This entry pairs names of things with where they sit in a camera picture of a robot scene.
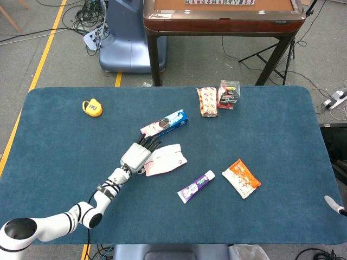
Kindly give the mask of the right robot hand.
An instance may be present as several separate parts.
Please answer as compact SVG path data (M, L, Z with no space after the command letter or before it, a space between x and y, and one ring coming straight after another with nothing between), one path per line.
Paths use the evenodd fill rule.
M332 208L334 211L336 211L338 214L342 216L347 216L345 207L337 204L336 201L332 199L330 196L324 196L324 199L326 203L329 205L329 207Z

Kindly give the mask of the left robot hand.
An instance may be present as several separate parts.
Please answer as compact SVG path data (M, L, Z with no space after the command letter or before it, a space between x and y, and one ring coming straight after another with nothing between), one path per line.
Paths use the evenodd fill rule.
M146 134L141 134L121 157L121 168L130 173L145 173L145 163L161 143L157 140L157 137L146 137Z

